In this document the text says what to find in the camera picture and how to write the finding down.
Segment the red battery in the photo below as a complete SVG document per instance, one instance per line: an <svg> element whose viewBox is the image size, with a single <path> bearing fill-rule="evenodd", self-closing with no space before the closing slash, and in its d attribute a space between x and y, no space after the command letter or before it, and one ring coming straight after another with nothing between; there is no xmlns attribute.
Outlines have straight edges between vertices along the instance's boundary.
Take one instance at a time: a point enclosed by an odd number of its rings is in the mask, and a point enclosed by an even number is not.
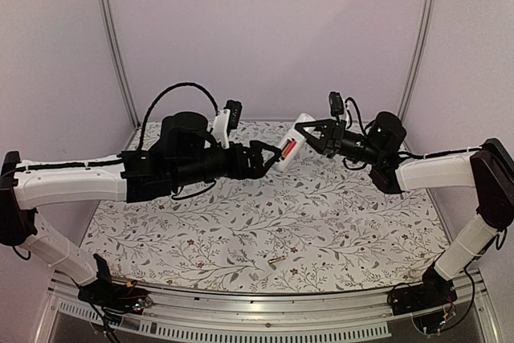
<svg viewBox="0 0 514 343"><path fill-rule="evenodd" d="M285 160L295 147L296 141L288 139L282 148L281 158Z"/></svg>

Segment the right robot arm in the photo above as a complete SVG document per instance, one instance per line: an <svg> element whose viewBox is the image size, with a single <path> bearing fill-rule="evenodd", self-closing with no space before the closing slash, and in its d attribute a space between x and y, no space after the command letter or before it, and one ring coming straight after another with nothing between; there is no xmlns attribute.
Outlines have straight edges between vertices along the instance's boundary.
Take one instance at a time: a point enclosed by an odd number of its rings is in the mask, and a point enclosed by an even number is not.
<svg viewBox="0 0 514 343"><path fill-rule="evenodd" d="M444 281L480 257L513 222L513 160L495 138L476 148L408 154L400 150L406 130L391 112L379 112L361 133L333 119L296 122L292 131L318 154L369 165L373 184L385 194L443 187L475 189L475 216L426 271L426 282L416 288L415 300L421 307L431 308L441 300L447 292Z"/></svg>

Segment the white remote control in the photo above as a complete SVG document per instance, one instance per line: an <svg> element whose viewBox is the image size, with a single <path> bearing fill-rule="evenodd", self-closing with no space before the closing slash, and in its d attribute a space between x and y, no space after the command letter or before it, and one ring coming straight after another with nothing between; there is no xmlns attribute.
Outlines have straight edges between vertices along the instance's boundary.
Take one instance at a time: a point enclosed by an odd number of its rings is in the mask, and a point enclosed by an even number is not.
<svg viewBox="0 0 514 343"><path fill-rule="evenodd" d="M301 147L306 142L306 138L298 130L296 130L296 124L311 122L315 118L307 113L302 112L294 121L292 126L282 137L281 141L277 145L281 150L279 160L272 166L272 168L280 173L283 173L288 169L290 164L295 159L296 155L300 151Z"/></svg>

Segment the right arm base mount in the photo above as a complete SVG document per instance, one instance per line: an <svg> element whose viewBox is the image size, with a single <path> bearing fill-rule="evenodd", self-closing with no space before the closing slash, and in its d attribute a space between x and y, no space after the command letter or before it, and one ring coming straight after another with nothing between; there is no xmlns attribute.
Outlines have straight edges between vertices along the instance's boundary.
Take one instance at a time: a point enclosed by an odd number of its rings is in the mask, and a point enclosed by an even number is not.
<svg viewBox="0 0 514 343"><path fill-rule="evenodd" d="M429 279L420 284L400 283L387 294L395 316L440 307L457 300L452 280Z"/></svg>

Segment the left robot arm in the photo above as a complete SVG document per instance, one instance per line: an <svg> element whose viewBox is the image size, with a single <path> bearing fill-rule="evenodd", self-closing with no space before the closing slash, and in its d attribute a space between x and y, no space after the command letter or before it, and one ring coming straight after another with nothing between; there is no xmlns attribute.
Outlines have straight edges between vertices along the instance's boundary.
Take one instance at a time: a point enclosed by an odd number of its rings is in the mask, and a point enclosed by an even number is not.
<svg viewBox="0 0 514 343"><path fill-rule="evenodd" d="M180 112L161 122L147 150L128 150L86 161L38 163L9 152L1 176L1 243L21 247L68 275L103 306L119 300L108 265L82 251L37 214L40 206L82 201L148 202L182 187L217 178L259 179L281 151L262 141L229 141L236 126L230 112L212 125L201 114Z"/></svg>

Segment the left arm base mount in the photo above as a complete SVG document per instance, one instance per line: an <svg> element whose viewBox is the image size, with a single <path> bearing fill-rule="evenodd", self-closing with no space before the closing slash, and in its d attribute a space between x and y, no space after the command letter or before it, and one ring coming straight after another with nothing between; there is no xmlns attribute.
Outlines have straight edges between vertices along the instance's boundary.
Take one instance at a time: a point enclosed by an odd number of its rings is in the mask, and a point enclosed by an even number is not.
<svg viewBox="0 0 514 343"><path fill-rule="evenodd" d="M78 299L118 314L142 312L153 305L149 292L138 286L136 280L124 284L97 279L79 286Z"/></svg>

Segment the gold black battery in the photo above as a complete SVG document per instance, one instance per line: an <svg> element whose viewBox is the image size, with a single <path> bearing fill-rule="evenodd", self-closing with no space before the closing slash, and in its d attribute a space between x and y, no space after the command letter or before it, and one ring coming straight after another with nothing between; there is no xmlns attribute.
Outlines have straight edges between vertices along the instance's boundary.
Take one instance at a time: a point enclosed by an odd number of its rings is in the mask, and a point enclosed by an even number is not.
<svg viewBox="0 0 514 343"><path fill-rule="evenodd" d="M283 256L280 256L280 257L275 257L274 259L269 259L268 260L268 264L270 265L273 265L273 264L276 264L280 261L284 261L287 257L285 255Z"/></svg>

